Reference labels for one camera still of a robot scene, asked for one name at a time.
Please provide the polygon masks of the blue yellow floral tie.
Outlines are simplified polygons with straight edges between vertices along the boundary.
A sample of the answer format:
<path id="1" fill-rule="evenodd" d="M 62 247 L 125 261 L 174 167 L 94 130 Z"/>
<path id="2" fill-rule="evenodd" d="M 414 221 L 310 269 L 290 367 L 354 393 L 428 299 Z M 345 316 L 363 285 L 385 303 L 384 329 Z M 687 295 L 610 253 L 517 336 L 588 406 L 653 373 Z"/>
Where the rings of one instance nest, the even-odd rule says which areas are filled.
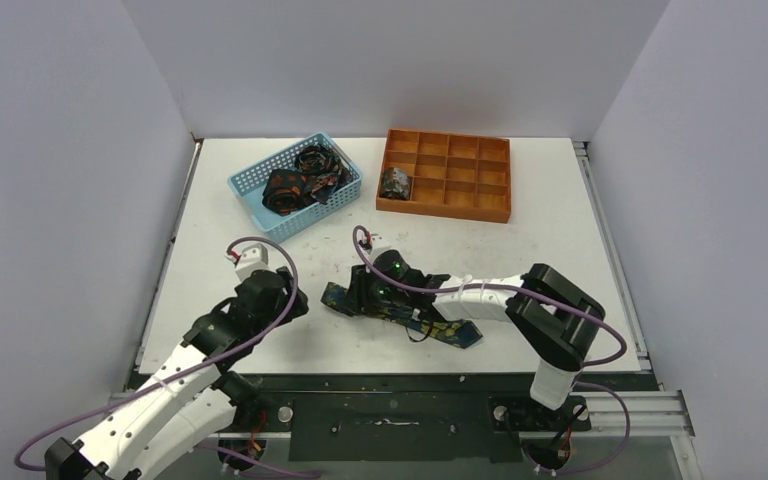
<path id="1" fill-rule="evenodd" d="M 349 289 L 334 282 L 327 283 L 320 302 L 347 317 L 374 318 L 400 325 L 405 328 L 408 339 L 413 343 L 421 343 L 431 338 L 453 347 L 467 349 L 483 338 L 483 334 L 471 320 L 431 322 L 420 319 L 419 314 L 410 307 L 374 307 L 370 313 L 365 313 L 355 301 L 349 299 Z"/>

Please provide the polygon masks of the orange wooden compartment tray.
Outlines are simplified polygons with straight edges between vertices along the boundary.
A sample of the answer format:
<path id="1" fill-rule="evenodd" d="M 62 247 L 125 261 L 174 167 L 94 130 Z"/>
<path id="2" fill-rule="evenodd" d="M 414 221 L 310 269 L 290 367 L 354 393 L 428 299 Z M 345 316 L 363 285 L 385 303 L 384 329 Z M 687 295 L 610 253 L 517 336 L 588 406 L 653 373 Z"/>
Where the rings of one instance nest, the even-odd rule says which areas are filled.
<path id="1" fill-rule="evenodd" d="M 411 199 L 379 197 L 385 168 L 412 177 Z M 381 211 L 506 223 L 512 211 L 510 141 L 460 133 L 392 128 L 376 192 Z"/>

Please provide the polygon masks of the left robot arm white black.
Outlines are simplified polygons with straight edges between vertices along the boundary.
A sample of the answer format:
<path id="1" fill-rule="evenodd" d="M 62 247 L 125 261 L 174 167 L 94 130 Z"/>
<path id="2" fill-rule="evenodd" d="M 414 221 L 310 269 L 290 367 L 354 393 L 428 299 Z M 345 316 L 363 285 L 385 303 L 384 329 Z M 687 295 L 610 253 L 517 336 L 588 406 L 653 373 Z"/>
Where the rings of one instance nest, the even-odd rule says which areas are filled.
<path id="1" fill-rule="evenodd" d="M 253 387 L 233 366 L 265 334 L 307 313 L 295 267 L 245 269 L 234 294 L 200 316 L 156 373 L 75 440 L 44 454 L 48 479 L 154 479 L 211 434 L 257 420 Z"/>

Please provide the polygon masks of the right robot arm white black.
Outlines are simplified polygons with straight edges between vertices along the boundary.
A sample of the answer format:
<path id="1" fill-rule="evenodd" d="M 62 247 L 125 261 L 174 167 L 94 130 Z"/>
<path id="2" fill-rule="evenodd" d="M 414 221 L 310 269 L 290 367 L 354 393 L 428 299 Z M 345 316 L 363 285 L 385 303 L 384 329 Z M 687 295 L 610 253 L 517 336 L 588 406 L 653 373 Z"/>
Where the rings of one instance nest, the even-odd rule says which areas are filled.
<path id="1" fill-rule="evenodd" d="M 400 323 L 458 348 L 482 338 L 476 321 L 510 322 L 539 358 L 525 414 L 540 429 L 564 417 L 564 403 L 605 318 L 598 301 L 547 264 L 536 263 L 520 276 L 479 281 L 425 274 L 394 249 L 370 265 L 352 267 L 336 308 Z"/>

